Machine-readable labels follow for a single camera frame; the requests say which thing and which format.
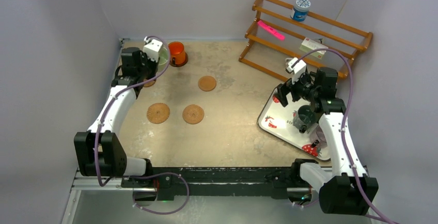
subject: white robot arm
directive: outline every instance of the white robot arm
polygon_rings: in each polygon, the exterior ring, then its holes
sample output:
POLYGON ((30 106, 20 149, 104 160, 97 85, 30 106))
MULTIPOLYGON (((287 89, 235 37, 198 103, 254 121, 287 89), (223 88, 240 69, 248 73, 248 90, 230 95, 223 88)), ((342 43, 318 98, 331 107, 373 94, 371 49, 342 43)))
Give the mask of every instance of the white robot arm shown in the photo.
POLYGON ((93 154, 93 141, 96 135, 101 136, 99 141, 102 151, 99 153, 99 165, 102 176, 121 177, 131 175, 144 175, 150 162, 148 159, 126 156, 118 135, 128 110, 134 104, 142 87, 126 90, 117 98, 118 92, 151 79, 157 72, 160 50, 163 43, 156 39, 145 39, 142 49, 129 47, 122 50, 121 66, 116 70, 116 75, 111 83, 108 99, 99 114, 99 117, 88 128, 87 132, 78 132, 74 138, 79 169, 82 175, 95 176, 96 169, 93 154), (108 104, 114 101, 105 120, 101 120, 108 104), (102 123, 100 134, 97 134, 98 125, 102 123))
MULTIPOLYGON (((354 177, 353 170, 348 162, 347 153, 342 144, 340 132, 342 119, 342 113, 323 114, 319 119, 319 126, 324 133, 327 147, 330 151, 332 173, 330 174, 322 170, 321 166, 315 163, 304 163, 300 168, 300 177, 308 182, 318 193, 321 187, 335 176, 347 175, 349 177, 354 177)), ((345 127, 345 138, 351 156, 356 161, 354 165, 356 166, 357 173, 359 175, 366 175, 367 172, 354 150, 347 123, 345 127)))
POLYGON ((318 163, 300 164, 300 178, 312 186, 319 194, 321 209, 325 213, 364 215, 368 205, 360 194, 353 167, 359 175, 361 186, 372 201, 379 188, 377 180, 370 178, 357 157, 351 140, 348 120, 341 127, 346 107, 342 99, 336 97, 338 73, 331 68, 319 68, 307 72, 306 63, 297 58, 286 59, 286 71, 291 78, 276 88, 276 97, 283 107, 288 105, 286 95, 292 100, 303 98, 310 102, 312 111, 325 135, 332 161, 332 173, 322 170, 318 163), (341 132, 345 132, 345 142, 341 132), (354 164, 351 165, 346 148, 354 164))

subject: small box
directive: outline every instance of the small box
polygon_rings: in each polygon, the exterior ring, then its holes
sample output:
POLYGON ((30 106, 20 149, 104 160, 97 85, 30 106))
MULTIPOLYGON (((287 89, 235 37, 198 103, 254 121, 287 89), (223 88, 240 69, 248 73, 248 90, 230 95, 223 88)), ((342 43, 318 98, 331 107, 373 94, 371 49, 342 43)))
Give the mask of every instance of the small box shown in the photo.
POLYGON ((160 59, 160 50, 163 47, 163 43, 159 40, 152 39, 149 43, 145 41, 143 46, 143 52, 148 55, 148 59, 158 63, 160 59))
MULTIPOLYGON (((315 49, 327 49, 327 48, 328 48, 327 46, 325 46, 319 42, 313 41, 307 37, 306 37, 306 39, 303 40, 303 42, 301 43, 301 46, 300 46, 300 50, 304 51, 306 53, 309 51, 315 50, 315 49)), ((315 56, 318 59, 322 59, 324 54, 325 54, 325 51, 316 51, 314 53, 311 53, 310 55, 315 56)))

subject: white tray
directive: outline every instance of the white tray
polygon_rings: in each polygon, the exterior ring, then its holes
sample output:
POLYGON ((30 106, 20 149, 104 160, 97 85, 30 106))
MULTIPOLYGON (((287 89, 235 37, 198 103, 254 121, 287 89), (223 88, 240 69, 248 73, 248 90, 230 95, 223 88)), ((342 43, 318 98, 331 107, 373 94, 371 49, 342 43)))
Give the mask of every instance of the white tray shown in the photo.
POLYGON ((271 96, 258 117, 257 124, 259 127, 322 161, 330 160, 330 154, 327 147, 310 147, 311 143, 309 134, 316 127, 316 124, 304 134, 301 134, 298 129, 292 125, 293 115, 296 111, 301 106, 309 103, 303 99, 293 102, 292 94, 289 93, 286 96, 289 104, 286 107, 283 107, 274 97, 275 92, 276 89, 271 93, 271 96))

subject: pink marker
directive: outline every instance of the pink marker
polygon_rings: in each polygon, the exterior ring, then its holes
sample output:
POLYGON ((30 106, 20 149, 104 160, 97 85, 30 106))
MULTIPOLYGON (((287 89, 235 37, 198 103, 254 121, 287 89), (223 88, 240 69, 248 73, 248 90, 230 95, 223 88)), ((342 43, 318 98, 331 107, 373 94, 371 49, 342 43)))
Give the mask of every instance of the pink marker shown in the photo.
POLYGON ((285 39, 285 36, 280 34, 276 29, 274 29, 274 28, 270 27, 269 25, 265 24, 261 20, 259 20, 259 22, 257 22, 257 24, 260 25, 260 27, 265 29, 267 32, 271 33, 274 37, 278 38, 279 40, 283 41, 285 39))

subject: wooden rack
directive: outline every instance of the wooden rack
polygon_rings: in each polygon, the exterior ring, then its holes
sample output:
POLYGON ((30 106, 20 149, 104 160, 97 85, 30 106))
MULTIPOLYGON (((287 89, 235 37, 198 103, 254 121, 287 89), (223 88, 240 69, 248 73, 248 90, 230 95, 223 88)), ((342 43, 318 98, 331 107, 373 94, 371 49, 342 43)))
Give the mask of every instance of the wooden rack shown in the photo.
MULTIPOLYGON (((301 40, 304 40, 305 36, 300 35, 300 34, 298 34, 296 32, 291 31, 291 30, 288 30, 286 28, 283 28, 283 27, 281 27, 279 25, 276 25, 276 24, 273 24, 271 22, 268 22, 266 20, 261 19, 260 16, 261 16, 262 13, 265 13, 267 15, 273 16, 273 17, 278 18, 280 20, 286 21, 286 22, 288 22, 290 24, 294 24, 296 26, 299 26, 301 28, 309 30, 309 31, 311 31, 313 33, 317 33, 317 34, 319 34, 321 36, 324 36, 326 38, 332 39, 334 41, 340 42, 342 44, 345 44, 347 46, 350 46, 350 47, 354 48, 355 49, 354 52, 352 54, 348 54, 348 53, 343 52, 341 50, 338 50, 338 49, 336 49, 334 47, 328 46, 331 49, 337 50, 345 58, 347 58, 350 65, 353 64, 353 61, 358 56, 358 54, 360 54, 360 53, 364 52, 365 50, 367 50, 368 46, 370 45, 371 38, 372 38, 372 33, 371 32, 365 32, 363 30, 356 29, 354 27, 351 27, 349 25, 346 25, 346 24, 337 22, 335 20, 326 18, 324 16, 321 16, 321 15, 316 14, 316 13, 311 12, 311 11, 308 12, 307 16, 310 17, 310 18, 314 18, 314 19, 320 20, 322 22, 325 22, 325 23, 331 24, 333 26, 336 26, 336 27, 348 30, 348 31, 350 31, 352 33, 355 33, 355 34, 358 34, 358 35, 364 37, 364 40, 362 41, 361 44, 356 44, 354 42, 348 41, 348 40, 343 39, 341 37, 338 37, 338 36, 332 35, 330 33, 327 33, 325 31, 322 31, 322 30, 319 30, 317 28, 314 28, 314 27, 312 27, 310 25, 306 25, 304 23, 297 22, 297 21, 291 19, 290 17, 286 17, 286 16, 280 15, 278 13, 275 13, 275 12, 269 11, 267 9, 264 9, 262 7, 263 1, 269 1, 269 2, 272 2, 274 4, 286 7, 288 9, 291 9, 291 10, 293 9, 293 5, 288 4, 286 2, 283 2, 283 1, 280 1, 280 0, 256 0, 256 1, 254 1, 253 11, 257 11, 256 18, 254 19, 253 23, 251 24, 251 26, 249 27, 249 29, 245 33, 245 38, 249 39, 249 41, 248 41, 248 44, 247 44, 246 48, 243 50, 242 54, 240 55, 239 61, 242 62, 242 63, 245 63, 245 64, 247 64, 247 65, 249 65, 249 66, 251 66, 251 67, 253 67, 253 68, 257 69, 257 70, 260 70, 260 71, 262 71, 264 73, 267 73, 267 74, 269 74, 269 75, 271 75, 271 76, 273 76, 273 77, 275 77, 275 78, 277 78, 277 79, 279 79, 281 81, 285 82, 288 78, 286 78, 286 77, 284 77, 284 76, 282 76, 282 75, 280 75, 280 74, 278 74, 276 72, 273 72, 273 71, 271 71, 271 70, 269 70, 269 69, 267 69, 265 67, 262 67, 261 65, 256 64, 256 63, 254 63, 254 62, 252 62, 250 60, 245 59, 245 55, 248 53, 249 49, 251 49, 251 47, 254 45, 255 42, 258 42, 258 43, 266 45, 266 46, 268 46, 268 47, 270 47, 272 49, 275 49, 277 51, 285 53, 286 55, 291 56, 291 57, 298 57, 299 58, 300 55, 295 53, 295 52, 293 52, 293 51, 285 49, 284 47, 281 47, 281 46, 276 45, 276 44, 274 44, 272 42, 268 42, 266 40, 263 40, 263 39, 257 37, 257 29, 258 29, 257 22, 259 20, 262 20, 265 24, 269 25, 270 27, 272 27, 274 29, 277 29, 277 30, 279 30, 281 32, 284 32, 284 33, 286 33, 288 35, 294 36, 294 37, 296 37, 298 39, 301 39, 301 40)), ((313 65, 315 67, 318 67, 318 68, 319 67, 325 67, 325 65, 323 63, 315 61, 315 60, 307 58, 307 57, 304 58, 304 61, 306 63, 308 63, 310 65, 313 65)), ((338 75, 339 75, 340 78, 346 78, 347 77, 348 70, 347 70, 347 67, 345 65, 338 71, 338 75)))

